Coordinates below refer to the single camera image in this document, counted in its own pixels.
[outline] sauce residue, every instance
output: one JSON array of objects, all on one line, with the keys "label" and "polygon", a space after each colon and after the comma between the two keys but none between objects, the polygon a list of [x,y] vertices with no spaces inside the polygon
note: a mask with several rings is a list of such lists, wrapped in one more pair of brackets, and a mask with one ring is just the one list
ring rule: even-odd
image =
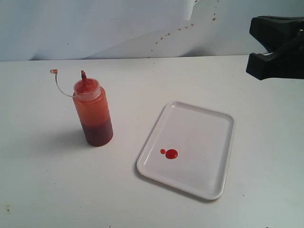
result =
[{"label": "sauce residue", "polygon": [[161,149],[161,154],[166,154],[166,158],[175,159],[177,158],[178,152],[175,149],[165,150]]}]

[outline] red liquid in bottle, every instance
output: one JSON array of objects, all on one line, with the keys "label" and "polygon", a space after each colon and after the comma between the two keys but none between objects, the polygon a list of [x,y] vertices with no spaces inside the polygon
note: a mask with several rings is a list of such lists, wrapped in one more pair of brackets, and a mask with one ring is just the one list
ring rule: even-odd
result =
[{"label": "red liquid in bottle", "polygon": [[86,78],[74,86],[74,104],[85,133],[85,138],[92,146],[103,146],[113,137],[113,129],[105,90],[98,81]]}]

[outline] white backdrop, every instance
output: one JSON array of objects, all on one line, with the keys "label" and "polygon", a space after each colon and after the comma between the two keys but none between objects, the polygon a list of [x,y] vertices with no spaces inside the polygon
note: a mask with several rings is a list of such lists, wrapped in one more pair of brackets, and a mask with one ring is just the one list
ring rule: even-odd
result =
[{"label": "white backdrop", "polygon": [[264,52],[249,34],[252,17],[304,16],[303,0],[200,0],[192,13],[193,3],[3,0],[0,61]]}]

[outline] red speck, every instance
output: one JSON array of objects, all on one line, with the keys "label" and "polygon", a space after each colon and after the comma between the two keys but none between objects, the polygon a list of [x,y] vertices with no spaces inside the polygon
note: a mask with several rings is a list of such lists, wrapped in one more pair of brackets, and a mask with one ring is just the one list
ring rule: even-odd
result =
[{"label": "red speck", "polygon": [[177,158],[177,151],[175,149],[170,149],[166,152],[166,158],[168,159],[175,159]]}]

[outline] bottle cap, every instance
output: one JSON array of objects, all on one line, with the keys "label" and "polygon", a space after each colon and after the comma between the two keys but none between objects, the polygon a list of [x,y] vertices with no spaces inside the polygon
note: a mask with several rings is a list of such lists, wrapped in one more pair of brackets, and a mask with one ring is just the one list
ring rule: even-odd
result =
[{"label": "bottle cap", "polygon": [[81,101],[91,101],[101,94],[99,82],[93,78],[87,78],[86,73],[81,71],[82,80],[74,85],[75,97]]}]

